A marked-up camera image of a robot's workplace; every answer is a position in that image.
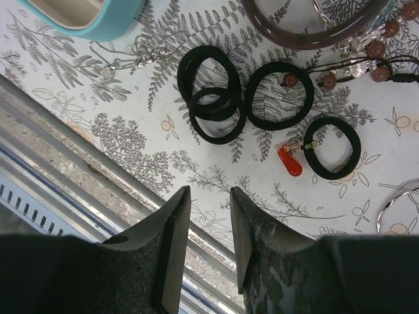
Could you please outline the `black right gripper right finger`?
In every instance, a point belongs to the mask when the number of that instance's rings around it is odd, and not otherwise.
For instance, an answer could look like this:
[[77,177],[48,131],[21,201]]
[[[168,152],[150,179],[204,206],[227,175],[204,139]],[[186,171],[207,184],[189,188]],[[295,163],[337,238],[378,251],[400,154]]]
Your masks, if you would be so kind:
[[238,292],[248,313],[417,313],[416,236],[310,239],[230,191]]

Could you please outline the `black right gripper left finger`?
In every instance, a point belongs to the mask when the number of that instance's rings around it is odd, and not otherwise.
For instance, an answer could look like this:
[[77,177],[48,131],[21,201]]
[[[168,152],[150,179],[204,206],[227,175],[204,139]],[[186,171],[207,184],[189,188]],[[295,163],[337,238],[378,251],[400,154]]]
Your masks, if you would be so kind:
[[180,188],[160,209],[102,243],[1,237],[2,313],[177,313],[191,214]]

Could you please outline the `black hair tie double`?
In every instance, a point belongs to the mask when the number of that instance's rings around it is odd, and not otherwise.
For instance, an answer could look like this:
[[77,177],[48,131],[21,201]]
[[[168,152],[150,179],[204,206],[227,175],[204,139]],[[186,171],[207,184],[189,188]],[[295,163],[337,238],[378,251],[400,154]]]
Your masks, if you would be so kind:
[[[217,61],[225,69],[228,75],[227,87],[204,88],[194,94],[192,87],[195,76],[198,68],[207,59]],[[187,52],[177,68],[177,87],[187,105],[191,125],[203,140],[214,145],[224,145],[241,134],[246,124],[246,108],[241,98],[242,86],[235,66],[221,49],[206,45]],[[239,112],[237,124],[221,137],[206,134],[197,121],[223,121],[232,117],[236,111]]]

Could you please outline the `teal jewelry box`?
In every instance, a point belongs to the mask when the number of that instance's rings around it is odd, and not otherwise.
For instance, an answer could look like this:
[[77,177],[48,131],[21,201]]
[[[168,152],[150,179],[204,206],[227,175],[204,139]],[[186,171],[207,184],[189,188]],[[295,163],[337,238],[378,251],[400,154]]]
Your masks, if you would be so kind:
[[145,0],[27,0],[20,4],[66,35],[108,42],[128,31]]

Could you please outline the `red teardrop earring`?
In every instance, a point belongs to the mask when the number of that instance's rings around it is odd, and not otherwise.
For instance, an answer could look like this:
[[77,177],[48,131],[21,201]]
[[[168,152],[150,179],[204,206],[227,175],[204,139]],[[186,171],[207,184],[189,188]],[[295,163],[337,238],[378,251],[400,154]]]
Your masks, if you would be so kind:
[[288,174],[292,177],[298,177],[302,175],[303,169],[301,164],[297,159],[293,157],[294,153],[298,150],[307,150],[310,148],[317,147],[317,141],[311,141],[308,144],[299,144],[299,145],[292,145],[292,144],[281,144],[276,145],[275,149],[277,151],[277,155],[282,161],[285,169],[287,170]]

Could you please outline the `thin silver bangle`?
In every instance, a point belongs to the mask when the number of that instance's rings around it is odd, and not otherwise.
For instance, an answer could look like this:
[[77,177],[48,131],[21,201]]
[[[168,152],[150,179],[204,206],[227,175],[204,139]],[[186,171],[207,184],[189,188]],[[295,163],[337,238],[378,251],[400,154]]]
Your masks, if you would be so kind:
[[396,203],[396,201],[400,200],[401,198],[407,197],[409,201],[414,204],[415,210],[418,213],[418,178],[409,179],[405,182],[402,182],[399,185],[380,183],[379,186],[384,188],[390,188],[395,191],[390,196],[390,198],[387,201],[385,201],[384,205],[380,208],[376,216],[376,234],[380,236],[382,235],[382,218],[386,211],[391,206],[393,206]]

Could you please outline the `dark purple bangle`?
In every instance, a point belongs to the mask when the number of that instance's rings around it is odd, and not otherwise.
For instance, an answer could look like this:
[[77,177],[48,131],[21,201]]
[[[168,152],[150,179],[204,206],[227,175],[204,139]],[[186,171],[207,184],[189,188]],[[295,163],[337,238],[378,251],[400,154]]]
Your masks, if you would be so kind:
[[260,10],[256,1],[242,1],[246,16],[255,29],[270,42],[294,50],[316,50],[337,44],[367,26],[389,2],[367,1],[365,6],[343,23],[317,33],[293,33],[276,26]]

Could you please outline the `aluminium rail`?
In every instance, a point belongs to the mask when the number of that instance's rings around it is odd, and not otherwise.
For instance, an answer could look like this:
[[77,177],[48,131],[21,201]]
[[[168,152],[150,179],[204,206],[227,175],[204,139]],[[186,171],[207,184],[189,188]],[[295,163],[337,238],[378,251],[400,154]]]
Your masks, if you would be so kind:
[[[1,205],[42,234],[104,241],[163,206],[23,91],[1,79]],[[233,253],[190,224],[184,313],[243,313]]]

